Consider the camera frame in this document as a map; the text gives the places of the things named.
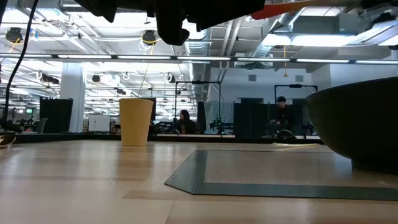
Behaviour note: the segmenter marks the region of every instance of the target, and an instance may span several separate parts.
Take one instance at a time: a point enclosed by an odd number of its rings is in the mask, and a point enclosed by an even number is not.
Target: ceiling
[[[338,17],[344,14],[344,7],[308,7],[305,8],[300,17]],[[10,27],[22,28],[22,35],[26,32],[29,11],[18,7],[8,7],[3,17],[0,28],[0,48],[1,52],[18,53],[22,50],[22,44],[13,44],[6,40],[6,32]],[[240,26],[238,20],[233,21],[232,26],[228,22],[209,28],[205,39],[197,40],[195,37],[199,35],[195,31],[195,25],[184,23],[183,27],[191,32],[190,40],[183,46],[171,46],[164,43],[161,39],[157,39],[153,48],[142,43],[141,35],[145,30],[156,30],[156,21],[154,18],[147,17],[145,13],[124,12],[117,13],[114,22],[111,24],[102,17],[96,17],[89,12],[80,10],[62,11],[60,7],[41,5],[35,13],[35,20],[32,24],[34,34],[31,35],[27,53],[30,54],[112,54],[112,55],[186,55],[189,46],[202,44],[206,47],[204,56],[220,56],[246,54],[253,52],[263,42],[265,36],[265,24],[270,20],[254,21],[247,18],[240,18]],[[226,33],[230,32],[229,38],[225,42]],[[272,47],[268,52],[268,57],[294,57],[294,58],[386,58],[389,56],[390,50],[387,47],[377,45],[355,45],[355,47],[305,47],[297,45],[287,45],[283,47]],[[7,83],[9,75],[14,68],[16,59],[5,58],[2,62],[2,86]],[[196,67],[189,63],[126,63],[126,62],[83,62],[82,65],[87,72],[86,85],[86,108],[87,113],[99,111],[98,106],[93,106],[93,101],[109,107],[109,100],[119,97],[158,97],[159,101],[164,98],[174,97],[175,84],[165,80],[168,74],[180,81],[192,81],[196,79]],[[217,63],[211,63],[211,67],[218,67]],[[301,68],[301,72],[311,72],[311,66],[306,63],[289,64],[289,68]],[[275,71],[284,67],[284,63],[273,63],[267,69]],[[235,75],[240,70],[237,68],[229,68],[226,76],[229,76],[227,82],[237,85],[239,77]],[[37,96],[59,96],[60,85],[44,83],[40,81],[41,74],[50,75],[62,81],[62,62],[40,62],[40,61],[23,61],[18,73],[12,84],[16,86],[24,86],[21,90],[13,89],[12,98],[23,98],[24,101],[37,100]],[[106,80],[116,80],[111,82],[92,81],[93,75],[99,75]],[[204,80],[214,80],[214,76],[203,76]],[[129,90],[126,95],[119,95],[116,90],[106,89],[118,86],[120,88],[135,88]],[[186,85],[179,96],[181,108],[196,108],[197,90],[190,85]]]

